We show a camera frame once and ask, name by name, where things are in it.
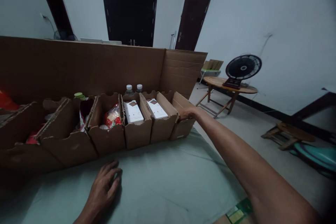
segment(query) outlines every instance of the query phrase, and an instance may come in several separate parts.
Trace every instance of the forearm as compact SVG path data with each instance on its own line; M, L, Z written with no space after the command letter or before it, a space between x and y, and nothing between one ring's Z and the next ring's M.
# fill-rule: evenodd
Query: forearm
M299 216L292 216L298 220L305 219L302 212L315 214L309 203L243 139L204 110L195 108L192 113L245 189L259 221L270 221L272 215L285 215L291 209L298 211Z

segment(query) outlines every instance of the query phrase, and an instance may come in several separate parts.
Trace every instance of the human hand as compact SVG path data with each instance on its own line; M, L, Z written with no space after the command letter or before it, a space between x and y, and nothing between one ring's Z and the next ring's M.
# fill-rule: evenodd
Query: human hand
M197 107L185 107L178 110L178 113L180 114L180 120L194 118L197 113Z
M120 184L121 169L114 168L118 166L118 161L105 164L97 174L94 180L87 202L74 222L95 223L101 217L102 213L112 204ZM110 181L118 174L117 178L110 186Z

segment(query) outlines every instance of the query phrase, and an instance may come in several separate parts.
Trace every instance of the door handle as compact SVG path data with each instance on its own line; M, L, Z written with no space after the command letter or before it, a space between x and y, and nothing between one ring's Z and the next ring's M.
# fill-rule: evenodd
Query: door handle
M179 38L178 38L178 42L180 42L181 37L183 37L183 36L182 36L182 32L180 32L180 35L179 35Z

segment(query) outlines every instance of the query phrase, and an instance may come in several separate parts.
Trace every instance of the floor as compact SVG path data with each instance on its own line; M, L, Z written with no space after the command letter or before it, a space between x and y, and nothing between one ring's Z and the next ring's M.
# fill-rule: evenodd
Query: floor
M205 86L196 83L189 99L193 104L196 104L208 91L207 88L197 89L198 87ZM213 90L211 99L221 104L226 104L230 97ZM206 106L214 111L220 109L220 106L212 102L206 104ZM225 110L218 115L216 120L244 139L320 214L323 213L331 196L330 192L333 189L333 182L318 173L298 157L293 156L289 152L279 150L277 143L260 137L279 122L277 119L236 101L230 115L227 115L227 110ZM215 148L197 122L194 127L204 139ZM317 143L319 145L325 145L324 141L317 141Z

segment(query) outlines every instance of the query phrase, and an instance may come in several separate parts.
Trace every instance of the green bottle cap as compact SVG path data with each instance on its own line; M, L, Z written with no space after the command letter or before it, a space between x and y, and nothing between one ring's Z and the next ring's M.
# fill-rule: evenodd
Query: green bottle cap
M79 92L79 93L75 93L75 98L79 98L79 99L81 99L81 98L83 98L83 97L84 97L83 93L81 93L81 92Z

